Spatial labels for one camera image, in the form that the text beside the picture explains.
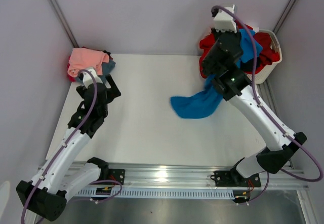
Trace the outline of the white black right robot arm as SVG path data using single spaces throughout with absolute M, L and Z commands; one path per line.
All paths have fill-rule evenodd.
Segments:
M 289 136 L 300 144 L 307 137 L 289 127 L 284 127 L 281 132 L 279 127 L 283 126 L 283 122 L 271 110 L 263 111 L 269 107 L 258 94 L 254 94 L 252 81 L 236 65 L 243 54 L 241 34 L 213 30 L 212 35 L 215 42 L 203 59 L 203 73 L 212 77 L 211 83 L 216 92 L 249 120 L 266 144 L 262 150 L 242 158 L 231 168 L 231 181 L 235 185 L 243 185 L 254 174 L 263 171 L 278 173 L 298 150 Z

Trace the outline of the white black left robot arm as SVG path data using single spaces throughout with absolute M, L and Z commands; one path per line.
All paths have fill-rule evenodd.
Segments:
M 96 157 L 90 158 L 77 173 L 65 176 L 76 156 L 103 125 L 108 116 L 108 104 L 121 96 L 111 75 L 105 77 L 109 87 L 89 69 L 81 70 L 80 76 L 83 85 L 76 91 L 82 101 L 71 116 L 63 139 L 39 172 L 30 181 L 20 181 L 16 187 L 23 205 L 21 223 L 25 222 L 27 211 L 41 219 L 55 221 L 67 203 L 89 184 L 123 186 L 111 175 L 109 164 Z

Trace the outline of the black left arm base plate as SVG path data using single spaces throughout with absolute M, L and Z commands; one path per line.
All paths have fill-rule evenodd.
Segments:
M 122 185 L 125 180 L 125 169 L 109 169 L 107 179 L 120 182 Z

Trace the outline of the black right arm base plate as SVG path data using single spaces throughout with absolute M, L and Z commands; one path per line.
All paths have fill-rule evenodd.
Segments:
M 210 179 L 215 182 L 216 187 L 261 187 L 260 176 L 258 173 L 245 178 L 238 174 L 236 171 L 216 170 L 214 171 L 214 174 L 210 176 Z

